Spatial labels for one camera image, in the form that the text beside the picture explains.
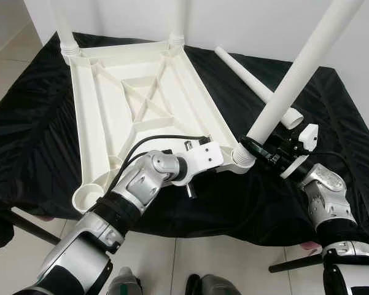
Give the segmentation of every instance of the robot end effector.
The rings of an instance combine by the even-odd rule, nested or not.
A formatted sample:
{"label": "robot end effector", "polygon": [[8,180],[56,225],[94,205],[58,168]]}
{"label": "robot end effector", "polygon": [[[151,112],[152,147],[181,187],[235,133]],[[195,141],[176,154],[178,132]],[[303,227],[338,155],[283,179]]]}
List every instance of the robot end effector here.
{"label": "robot end effector", "polygon": [[298,144],[294,141],[291,139],[272,152],[250,138],[243,138],[241,143],[281,177],[289,176],[306,193],[309,217],[323,248],[325,293],[369,294],[368,238],[352,215],[346,184],[323,165],[295,155]]}

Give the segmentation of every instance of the white plastic pipe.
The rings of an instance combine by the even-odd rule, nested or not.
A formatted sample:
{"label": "white plastic pipe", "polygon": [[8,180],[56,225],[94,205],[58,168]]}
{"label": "white plastic pipe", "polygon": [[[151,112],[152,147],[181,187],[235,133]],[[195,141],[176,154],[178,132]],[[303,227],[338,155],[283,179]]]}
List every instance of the white plastic pipe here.
{"label": "white plastic pipe", "polygon": [[[244,83],[252,91],[258,95],[264,103],[268,103],[273,95],[273,92],[260,82],[253,74],[251,74],[244,66],[242,66],[237,60],[229,55],[223,48],[217,46],[214,52],[222,59],[227,66],[230,67]],[[303,115],[300,114],[296,109],[289,108],[288,111],[281,118],[281,123],[286,129],[293,129],[303,121]]]}
{"label": "white plastic pipe", "polygon": [[[320,20],[316,29],[297,56],[295,62],[279,84],[247,136],[263,144],[276,128],[285,112],[303,90],[319,66],[321,58],[339,38],[364,0],[334,0]],[[232,153],[240,166],[250,168],[255,162],[240,144]]]}
{"label": "white plastic pipe", "polygon": [[56,21],[57,33],[60,38],[61,54],[67,65],[69,65],[68,57],[79,56],[80,49],[78,43],[76,43],[74,39],[74,35],[72,35],[68,22],[64,17],[64,12],[60,9],[58,1],[50,0],[50,7],[52,8],[53,17]]}
{"label": "white plastic pipe", "polygon": [[172,46],[184,45],[184,31],[187,19],[187,0],[172,0],[173,13],[171,15],[171,34],[169,43]]}

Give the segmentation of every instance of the pink object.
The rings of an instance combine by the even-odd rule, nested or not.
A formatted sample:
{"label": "pink object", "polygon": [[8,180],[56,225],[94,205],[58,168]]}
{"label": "pink object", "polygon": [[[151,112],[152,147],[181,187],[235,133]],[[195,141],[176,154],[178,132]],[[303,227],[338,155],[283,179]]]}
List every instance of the pink object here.
{"label": "pink object", "polygon": [[308,242],[300,244],[300,246],[304,250],[313,250],[313,249],[316,249],[316,248],[320,247],[320,244],[318,244],[316,242],[313,242],[313,241],[308,241]]}
{"label": "pink object", "polygon": [[45,216],[37,216],[37,215],[34,215],[36,218],[38,219],[41,219],[43,221],[51,221],[53,220],[53,217],[45,217]]}

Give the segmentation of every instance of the tile floor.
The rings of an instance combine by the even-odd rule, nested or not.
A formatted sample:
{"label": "tile floor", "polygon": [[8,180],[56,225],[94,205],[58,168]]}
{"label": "tile floor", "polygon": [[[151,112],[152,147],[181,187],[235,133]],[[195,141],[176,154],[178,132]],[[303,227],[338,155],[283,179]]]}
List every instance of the tile floor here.
{"label": "tile floor", "polygon": [[[41,47],[29,23],[0,52],[0,99]],[[15,211],[57,236],[65,235],[75,224],[64,219],[43,222]],[[12,294],[34,283],[51,249],[52,245],[16,229],[14,239],[0,249],[0,294]],[[142,280],[146,295],[182,295],[186,278],[194,272],[223,276],[243,294],[324,294],[320,265],[275,274],[267,271],[270,264],[305,255],[299,246],[261,247],[226,236],[175,239],[130,232],[112,260],[113,274],[121,266],[130,266]]]}

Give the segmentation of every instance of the white wall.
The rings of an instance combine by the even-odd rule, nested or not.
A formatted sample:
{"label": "white wall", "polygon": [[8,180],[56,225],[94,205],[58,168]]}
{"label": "white wall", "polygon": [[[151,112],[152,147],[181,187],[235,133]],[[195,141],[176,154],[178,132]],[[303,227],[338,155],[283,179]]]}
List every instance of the white wall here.
{"label": "white wall", "polygon": [[[56,0],[74,31],[166,39],[172,0]],[[48,0],[25,0],[42,42],[55,30]],[[187,44],[205,49],[293,60],[331,0],[189,0]],[[325,57],[369,128],[369,0]]]}
{"label": "white wall", "polygon": [[0,0],[0,49],[12,39],[30,18],[22,0]]}

